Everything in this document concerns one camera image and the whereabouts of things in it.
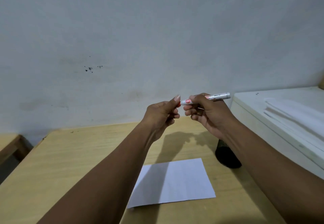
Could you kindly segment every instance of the person's left arm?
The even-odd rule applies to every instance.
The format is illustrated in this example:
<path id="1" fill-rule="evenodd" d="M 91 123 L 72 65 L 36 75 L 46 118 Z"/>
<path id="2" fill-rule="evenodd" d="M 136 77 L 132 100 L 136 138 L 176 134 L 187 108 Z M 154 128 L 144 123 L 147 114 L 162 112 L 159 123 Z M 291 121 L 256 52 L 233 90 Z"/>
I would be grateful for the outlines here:
<path id="1" fill-rule="evenodd" d="M 180 96 L 150 105 L 119 146 L 75 184 L 38 224 L 116 223 L 122 218 L 151 144 L 179 118 Z"/>

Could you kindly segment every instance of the white marker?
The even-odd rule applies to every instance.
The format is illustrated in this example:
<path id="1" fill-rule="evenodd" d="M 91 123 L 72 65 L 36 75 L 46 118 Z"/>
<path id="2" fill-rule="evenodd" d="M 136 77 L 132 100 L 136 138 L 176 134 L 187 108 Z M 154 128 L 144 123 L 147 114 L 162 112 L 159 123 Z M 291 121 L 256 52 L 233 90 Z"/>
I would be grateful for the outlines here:
<path id="1" fill-rule="evenodd" d="M 223 99 L 231 98 L 231 94 L 230 93 L 221 93 L 221 94 L 205 96 L 205 98 L 207 98 L 209 100 L 212 100 L 212 101 L 217 101 L 217 100 L 223 100 Z M 186 99 L 186 100 L 182 100 L 180 102 L 180 104 L 181 105 L 192 105 L 193 102 L 191 101 L 191 99 Z"/>

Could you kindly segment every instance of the fingernail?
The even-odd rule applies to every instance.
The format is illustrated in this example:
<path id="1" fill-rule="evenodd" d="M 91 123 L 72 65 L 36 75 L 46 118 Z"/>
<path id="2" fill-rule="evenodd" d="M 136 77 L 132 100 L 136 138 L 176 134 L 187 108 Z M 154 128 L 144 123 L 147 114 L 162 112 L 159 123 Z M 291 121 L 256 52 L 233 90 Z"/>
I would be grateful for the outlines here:
<path id="1" fill-rule="evenodd" d="M 174 101 L 179 102 L 180 101 L 180 95 L 176 95 L 173 99 L 174 99 Z"/>

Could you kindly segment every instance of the wooden stool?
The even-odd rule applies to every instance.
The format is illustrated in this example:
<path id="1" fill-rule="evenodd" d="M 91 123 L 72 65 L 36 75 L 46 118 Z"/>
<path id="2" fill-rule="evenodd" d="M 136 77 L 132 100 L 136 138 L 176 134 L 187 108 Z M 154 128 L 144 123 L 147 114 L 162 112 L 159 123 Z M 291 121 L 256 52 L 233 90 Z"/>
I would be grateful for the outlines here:
<path id="1" fill-rule="evenodd" d="M 0 134 L 0 164 L 11 155 L 21 162 L 30 152 L 24 141 L 26 141 L 25 137 L 20 134 Z"/>

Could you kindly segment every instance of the brown object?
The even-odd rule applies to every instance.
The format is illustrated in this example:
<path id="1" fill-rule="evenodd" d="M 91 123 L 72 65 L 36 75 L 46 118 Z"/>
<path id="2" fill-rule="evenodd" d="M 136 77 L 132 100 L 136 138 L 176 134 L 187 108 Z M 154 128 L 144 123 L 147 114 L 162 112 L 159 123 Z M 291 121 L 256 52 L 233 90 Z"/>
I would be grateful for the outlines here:
<path id="1" fill-rule="evenodd" d="M 323 90 L 324 90 L 324 76 L 323 76 L 321 82 L 318 84 L 318 87 L 319 87 L 320 89 L 323 89 Z"/>
<path id="2" fill-rule="evenodd" d="M 0 164 L 11 155 L 21 162 L 30 152 L 24 143 L 25 140 L 23 136 L 16 133 L 0 134 Z"/>
<path id="3" fill-rule="evenodd" d="M 35 224 L 136 124 L 51 132 L 0 185 L 0 223 Z M 144 164 L 201 158 L 217 197 L 128 209 L 120 223 L 285 223 L 244 167 L 232 170 L 217 161 L 216 147 L 200 123 L 177 119 L 152 144 Z"/>

